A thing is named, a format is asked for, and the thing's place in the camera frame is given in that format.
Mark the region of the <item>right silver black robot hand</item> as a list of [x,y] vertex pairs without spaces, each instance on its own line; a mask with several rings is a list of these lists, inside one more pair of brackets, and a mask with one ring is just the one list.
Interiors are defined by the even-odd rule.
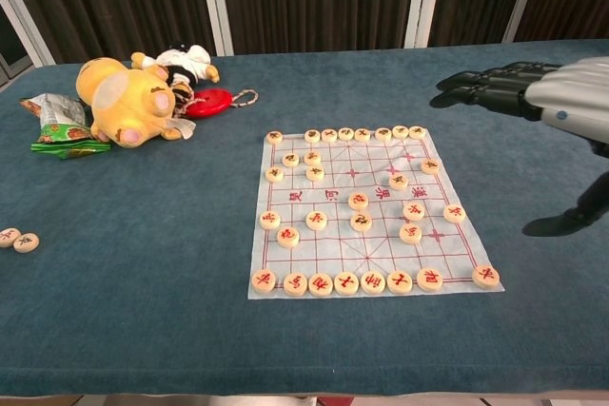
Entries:
[[542,122],[580,137],[608,157],[608,58],[568,65],[518,61],[483,71],[462,71],[436,84],[429,104],[481,106],[489,111]]

